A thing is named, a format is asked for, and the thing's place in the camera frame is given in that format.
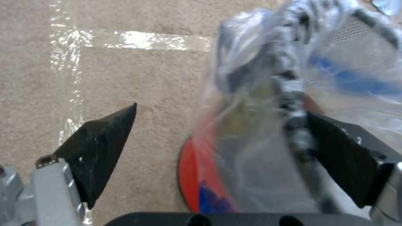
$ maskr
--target clear tape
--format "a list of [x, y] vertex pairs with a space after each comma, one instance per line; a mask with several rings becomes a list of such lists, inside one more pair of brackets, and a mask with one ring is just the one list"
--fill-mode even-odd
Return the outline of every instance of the clear tape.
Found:
[[86, 47], [211, 51], [210, 37], [139, 31], [80, 30]]

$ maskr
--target red circular base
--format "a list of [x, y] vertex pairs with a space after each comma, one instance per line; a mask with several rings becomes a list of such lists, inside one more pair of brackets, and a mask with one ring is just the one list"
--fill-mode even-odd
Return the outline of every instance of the red circular base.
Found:
[[199, 185], [197, 174], [197, 158], [192, 138], [184, 143], [177, 168], [178, 185], [182, 196], [192, 212], [199, 212]]

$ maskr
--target beige carpet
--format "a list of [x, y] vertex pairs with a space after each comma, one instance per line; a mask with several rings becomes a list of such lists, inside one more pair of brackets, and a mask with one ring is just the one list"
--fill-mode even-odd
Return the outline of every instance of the beige carpet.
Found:
[[[73, 129], [68, 120], [77, 125], [80, 116], [83, 121], [96, 119], [138, 102], [126, 147], [92, 211], [94, 225], [128, 212], [188, 211], [176, 184], [176, 162], [190, 131], [209, 53], [197, 48], [90, 47], [77, 43], [74, 35], [81, 30], [97, 32], [101, 42], [115, 31], [210, 38], [220, 21], [278, 4], [277, 0], [1, 1], [0, 163], [14, 165], [27, 181], [36, 159], [58, 147], [60, 131]], [[61, 17], [63, 26], [52, 26]], [[67, 43], [59, 39], [63, 34], [71, 35]], [[58, 52], [61, 49], [67, 60], [58, 59], [63, 65], [55, 65], [55, 54], [64, 54]]]

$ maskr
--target bolt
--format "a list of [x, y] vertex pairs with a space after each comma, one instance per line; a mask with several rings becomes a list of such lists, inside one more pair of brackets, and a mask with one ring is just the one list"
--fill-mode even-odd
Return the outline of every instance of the bolt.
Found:
[[49, 166], [52, 165], [53, 163], [59, 162], [58, 158], [56, 155], [54, 154], [49, 154], [49, 155], [45, 155], [40, 157], [36, 163], [35, 166], [37, 169], [43, 168], [45, 166]]
[[0, 165], [0, 178], [3, 178], [6, 175], [6, 171], [4, 170], [4, 167]]

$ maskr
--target mounting hole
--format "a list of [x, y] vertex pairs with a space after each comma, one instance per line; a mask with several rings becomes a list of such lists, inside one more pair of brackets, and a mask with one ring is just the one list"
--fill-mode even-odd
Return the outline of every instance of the mounting hole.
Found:
[[190, 217], [187, 226], [212, 226], [211, 221], [200, 214]]
[[304, 224], [293, 216], [283, 216], [279, 220], [279, 226], [304, 226]]

